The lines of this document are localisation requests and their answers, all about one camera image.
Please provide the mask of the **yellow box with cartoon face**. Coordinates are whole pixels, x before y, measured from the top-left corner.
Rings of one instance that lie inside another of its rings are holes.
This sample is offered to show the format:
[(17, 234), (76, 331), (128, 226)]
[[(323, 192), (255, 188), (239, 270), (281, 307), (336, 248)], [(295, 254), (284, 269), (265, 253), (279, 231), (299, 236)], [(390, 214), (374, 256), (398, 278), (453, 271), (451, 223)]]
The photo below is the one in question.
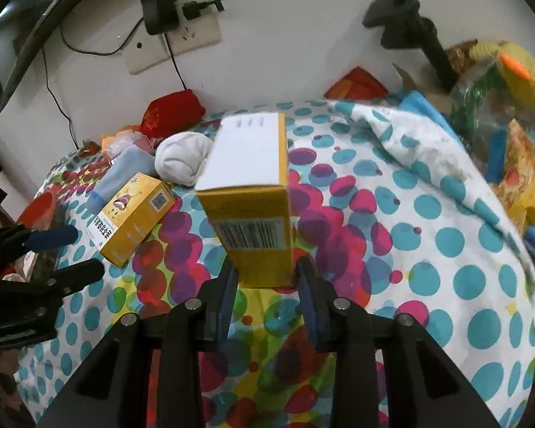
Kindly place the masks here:
[(122, 268), (175, 202), (159, 179), (137, 173), (92, 219), (87, 233), (100, 254)]

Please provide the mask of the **yellow box with barcode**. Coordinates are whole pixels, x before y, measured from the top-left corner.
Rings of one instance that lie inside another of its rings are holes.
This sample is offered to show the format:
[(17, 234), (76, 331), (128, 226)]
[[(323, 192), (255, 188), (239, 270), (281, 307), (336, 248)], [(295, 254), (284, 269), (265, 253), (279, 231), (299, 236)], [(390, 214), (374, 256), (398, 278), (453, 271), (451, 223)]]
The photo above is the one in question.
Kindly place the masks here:
[(295, 285), (283, 114), (222, 119), (195, 191), (241, 286)]

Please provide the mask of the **light blue sock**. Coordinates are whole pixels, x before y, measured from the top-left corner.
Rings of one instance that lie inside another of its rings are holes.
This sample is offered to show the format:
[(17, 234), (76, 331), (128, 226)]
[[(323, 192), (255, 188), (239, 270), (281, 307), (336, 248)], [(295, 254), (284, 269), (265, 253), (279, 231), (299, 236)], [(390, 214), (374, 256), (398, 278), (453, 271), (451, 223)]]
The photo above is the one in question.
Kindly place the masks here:
[(139, 147), (124, 149), (91, 191), (87, 209), (97, 215), (137, 173), (157, 177), (154, 164), (155, 157)]

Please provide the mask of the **white sock ball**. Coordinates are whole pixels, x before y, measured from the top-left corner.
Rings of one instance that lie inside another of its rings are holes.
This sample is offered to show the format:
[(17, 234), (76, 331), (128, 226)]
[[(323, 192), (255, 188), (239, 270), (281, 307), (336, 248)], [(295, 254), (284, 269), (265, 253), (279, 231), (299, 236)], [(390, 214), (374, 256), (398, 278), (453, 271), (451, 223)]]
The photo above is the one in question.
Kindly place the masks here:
[(193, 187), (204, 170), (213, 141), (199, 132), (180, 132), (164, 139), (154, 167), (162, 181)]

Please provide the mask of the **round red tray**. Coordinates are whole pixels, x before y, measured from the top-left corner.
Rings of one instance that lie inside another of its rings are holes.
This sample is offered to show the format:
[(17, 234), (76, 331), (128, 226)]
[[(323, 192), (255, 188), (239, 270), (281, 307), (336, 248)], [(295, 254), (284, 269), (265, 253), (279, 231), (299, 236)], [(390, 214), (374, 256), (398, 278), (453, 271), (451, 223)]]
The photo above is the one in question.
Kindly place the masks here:
[(59, 193), (60, 188), (55, 185), (41, 191), (22, 211), (16, 223), (40, 231), (61, 227), (65, 210), (58, 201)]

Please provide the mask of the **red gold wrapper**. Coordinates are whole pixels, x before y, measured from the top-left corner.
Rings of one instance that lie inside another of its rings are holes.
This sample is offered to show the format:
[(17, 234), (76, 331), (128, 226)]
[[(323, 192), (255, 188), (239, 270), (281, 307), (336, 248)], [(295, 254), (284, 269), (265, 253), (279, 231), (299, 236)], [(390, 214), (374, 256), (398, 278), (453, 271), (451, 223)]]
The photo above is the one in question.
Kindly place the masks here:
[(82, 147), (79, 150), (78, 156), (79, 158), (87, 158), (99, 153), (100, 150), (101, 147), (95, 141), (84, 140)]

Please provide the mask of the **polka dot bed sheet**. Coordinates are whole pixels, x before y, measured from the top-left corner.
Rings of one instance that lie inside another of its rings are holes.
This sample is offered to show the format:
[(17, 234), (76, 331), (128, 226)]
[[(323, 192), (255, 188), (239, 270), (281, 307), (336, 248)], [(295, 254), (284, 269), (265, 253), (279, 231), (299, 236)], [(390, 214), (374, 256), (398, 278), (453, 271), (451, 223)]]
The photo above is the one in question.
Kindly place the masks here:
[[(413, 315), (502, 427), (515, 427), (535, 375), (535, 268), (468, 155), (426, 148), (424, 119), (350, 102), (281, 102), (294, 254), (338, 295), (390, 318)], [(15, 375), (41, 418), (104, 333), (128, 312), (160, 315), (193, 297), (225, 258), (196, 193), (173, 207), (123, 267), (73, 294), (57, 336), (22, 350)], [(313, 350), (290, 289), (236, 294), (222, 350), (200, 357), (210, 427), (325, 427), (335, 358)]]

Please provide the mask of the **orange pig toy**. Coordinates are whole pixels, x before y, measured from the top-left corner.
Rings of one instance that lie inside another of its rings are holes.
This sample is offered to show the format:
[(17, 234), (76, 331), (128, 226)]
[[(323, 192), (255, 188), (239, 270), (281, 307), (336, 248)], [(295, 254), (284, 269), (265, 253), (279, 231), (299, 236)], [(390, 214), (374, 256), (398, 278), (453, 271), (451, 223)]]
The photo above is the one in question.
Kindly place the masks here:
[(102, 134), (101, 135), (101, 152), (105, 154), (109, 145), (115, 141), (118, 137), (121, 137), (125, 132), (138, 132), (140, 127), (138, 125), (127, 125), (120, 128), (115, 134)]

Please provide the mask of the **small red pouch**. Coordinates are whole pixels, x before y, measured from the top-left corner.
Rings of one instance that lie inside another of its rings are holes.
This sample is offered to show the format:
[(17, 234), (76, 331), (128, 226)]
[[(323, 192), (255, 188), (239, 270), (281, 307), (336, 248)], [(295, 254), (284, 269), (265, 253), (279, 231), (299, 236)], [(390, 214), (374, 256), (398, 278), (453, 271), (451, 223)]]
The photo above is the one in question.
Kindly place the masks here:
[(139, 125), (149, 139), (167, 138), (194, 127), (205, 116), (205, 108), (191, 89), (152, 101)]

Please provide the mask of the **red envelope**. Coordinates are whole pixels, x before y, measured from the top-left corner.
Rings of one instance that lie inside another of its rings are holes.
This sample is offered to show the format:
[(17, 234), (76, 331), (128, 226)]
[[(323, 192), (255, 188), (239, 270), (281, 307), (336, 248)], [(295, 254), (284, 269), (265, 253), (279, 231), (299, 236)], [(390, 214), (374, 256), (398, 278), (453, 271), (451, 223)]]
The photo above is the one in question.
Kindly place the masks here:
[(386, 98), (387, 88), (364, 68), (355, 67), (333, 83), (326, 91), (325, 98), (333, 101), (370, 101)]

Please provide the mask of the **black power adapter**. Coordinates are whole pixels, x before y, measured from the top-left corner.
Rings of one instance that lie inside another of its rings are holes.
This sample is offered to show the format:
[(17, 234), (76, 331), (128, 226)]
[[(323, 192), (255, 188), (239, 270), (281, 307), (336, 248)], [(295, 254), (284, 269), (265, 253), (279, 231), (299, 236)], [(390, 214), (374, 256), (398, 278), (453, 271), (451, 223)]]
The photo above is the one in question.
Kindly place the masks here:
[(162, 35), (179, 28), (175, 0), (140, 0), (148, 35)]

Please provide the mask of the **colourful toy pile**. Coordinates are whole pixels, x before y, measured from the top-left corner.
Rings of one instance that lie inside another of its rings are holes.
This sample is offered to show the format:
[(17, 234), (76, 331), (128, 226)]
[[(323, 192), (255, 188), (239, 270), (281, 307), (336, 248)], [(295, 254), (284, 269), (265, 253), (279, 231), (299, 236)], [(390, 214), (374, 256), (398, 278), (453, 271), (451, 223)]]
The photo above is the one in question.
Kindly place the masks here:
[(459, 78), (449, 121), (535, 264), (535, 57), (515, 42), (471, 40), (447, 49)]

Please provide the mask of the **white wall socket plate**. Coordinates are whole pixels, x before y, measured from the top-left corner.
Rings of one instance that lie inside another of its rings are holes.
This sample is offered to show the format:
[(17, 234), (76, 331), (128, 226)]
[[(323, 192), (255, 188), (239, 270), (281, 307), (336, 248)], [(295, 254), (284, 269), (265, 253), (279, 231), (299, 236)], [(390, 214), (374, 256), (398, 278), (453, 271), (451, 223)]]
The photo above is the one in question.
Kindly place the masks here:
[(221, 42), (220, 25), (216, 13), (205, 10), (198, 19), (180, 20), (178, 29), (163, 35), (148, 35), (145, 24), (135, 31), (130, 42), (122, 49), (125, 66), (131, 75), (138, 75), (169, 58), (166, 40), (175, 56)]

